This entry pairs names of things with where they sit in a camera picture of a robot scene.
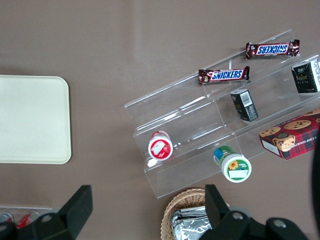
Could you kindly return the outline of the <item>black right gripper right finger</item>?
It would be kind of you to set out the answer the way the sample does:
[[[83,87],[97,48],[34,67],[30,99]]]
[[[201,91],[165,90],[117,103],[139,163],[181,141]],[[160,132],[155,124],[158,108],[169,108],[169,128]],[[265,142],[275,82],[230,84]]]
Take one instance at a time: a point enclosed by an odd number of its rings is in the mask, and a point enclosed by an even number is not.
[[[292,221],[273,217],[261,224],[242,211],[230,210],[214,184],[205,186],[205,210],[211,229],[201,240],[308,240]]]

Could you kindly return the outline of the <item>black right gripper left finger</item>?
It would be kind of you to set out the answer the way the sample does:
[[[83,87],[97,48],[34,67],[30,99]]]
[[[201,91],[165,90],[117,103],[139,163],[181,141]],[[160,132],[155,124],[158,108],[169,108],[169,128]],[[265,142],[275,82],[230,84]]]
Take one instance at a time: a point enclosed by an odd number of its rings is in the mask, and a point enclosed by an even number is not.
[[[92,186],[82,185],[60,208],[0,208],[2,240],[75,240],[93,211]]]

